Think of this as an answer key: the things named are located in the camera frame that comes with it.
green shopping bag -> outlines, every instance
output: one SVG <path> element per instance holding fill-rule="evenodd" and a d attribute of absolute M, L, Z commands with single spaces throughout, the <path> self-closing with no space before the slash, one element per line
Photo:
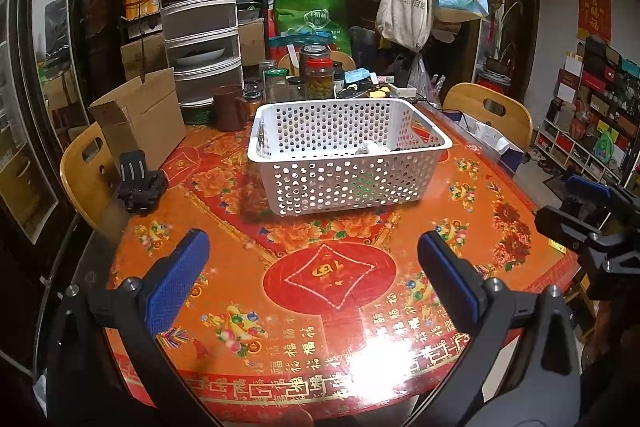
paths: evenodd
<path fill-rule="evenodd" d="M 335 49 L 351 55 L 344 0 L 274 0 L 273 9 L 280 36 L 330 31 Z"/>

white plastic basket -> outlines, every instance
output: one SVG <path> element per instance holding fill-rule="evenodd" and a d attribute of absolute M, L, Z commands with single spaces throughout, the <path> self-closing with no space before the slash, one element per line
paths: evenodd
<path fill-rule="evenodd" d="M 391 152 L 356 154 L 365 140 Z M 309 100 L 259 108 L 247 154 L 259 164 L 271 210 L 292 216 L 419 200 L 451 146 L 404 100 Z"/>

white diamond outline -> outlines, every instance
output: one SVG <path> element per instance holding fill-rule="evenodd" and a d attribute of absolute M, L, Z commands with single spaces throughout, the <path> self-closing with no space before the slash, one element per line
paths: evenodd
<path fill-rule="evenodd" d="M 316 258 L 321 254 L 322 249 L 324 248 L 328 248 L 329 250 L 331 250 L 334 254 L 343 257 L 344 259 L 347 259 L 348 261 L 351 261 L 352 263 L 356 263 L 356 264 L 362 264 L 363 266 L 369 266 L 369 269 L 364 272 L 360 277 L 358 277 L 354 283 L 351 284 L 351 287 L 349 288 L 349 290 L 347 291 L 347 293 L 344 294 L 344 298 L 342 299 L 342 302 L 340 303 L 339 306 L 336 306 L 335 304 L 333 304 L 329 299 L 327 299 L 325 296 L 320 295 L 318 292 L 316 292 L 315 290 L 312 290 L 311 288 L 307 288 L 306 286 L 300 285 L 296 282 L 290 281 L 289 279 L 291 277 L 295 277 L 296 275 L 298 275 L 300 272 L 302 272 L 302 270 L 306 269 L 311 263 L 313 263 L 313 261 L 316 260 Z M 351 294 L 351 292 L 353 291 L 353 289 L 358 285 L 358 283 L 364 279 L 364 277 L 366 275 L 368 275 L 369 273 L 371 273 L 373 270 L 375 270 L 377 267 L 373 264 L 369 264 L 369 263 L 363 263 L 363 261 L 356 261 L 355 259 L 352 259 L 351 257 L 347 257 L 345 254 L 340 253 L 335 251 L 333 248 L 329 247 L 329 245 L 326 244 L 322 244 L 322 246 L 320 248 L 318 248 L 318 251 L 316 252 L 316 254 L 308 261 L 308 263 L 306 263 L 302 268 L 300 268 L 298 271 L 293 272 L 291 275 L 288 275 L 287 277 L 285 277 L 285 282 L 289 283 L 290 285 L 293 286 L 297 286 L 300 289 L 303 289 L 305 291 L 308 291 L 309 293 L 312 293 L 313 295 L 315 295 L 316 297 L 321 298 L 323 301 L 325 301 L 327 304 L 329 304 L 329 306 L 331 306 L 332 308 L 340 311 L 340 308 L 342 308 L 344 302 L 347 300 L 347 297 Z"/>

floral tablecloth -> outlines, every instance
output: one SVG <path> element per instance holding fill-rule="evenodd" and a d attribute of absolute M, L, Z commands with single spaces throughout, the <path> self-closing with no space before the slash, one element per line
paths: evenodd
<path fill-rule="evenodd" d="M 468 336 L 418 265 L 427 230 L 512 289 L 566 286 L 575 273 L 575 256 L 536 232 L 524 193 L 459 137 L 417 203 L 281 218 L 247 160 L 248 136 L 190 128 L 162 167 L 170 188 L 158 210 L 131 219 L 111 271 L 112 285 L 141 277 L 189 229 L 207 232 L 209 262 L 159 341 L 220 419 L 266 421 L 292 403 L 335 417 L 434 387 Z"/>

brown mug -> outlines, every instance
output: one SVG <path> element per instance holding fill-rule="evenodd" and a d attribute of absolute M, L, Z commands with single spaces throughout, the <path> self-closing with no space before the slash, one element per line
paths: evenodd
<path fill-rule="evenodd" d="M 220 86 L 212 91 L 215 103 L 215 126 L 222 132 L 240 131 L 249 120 L 242 86 Z"/>

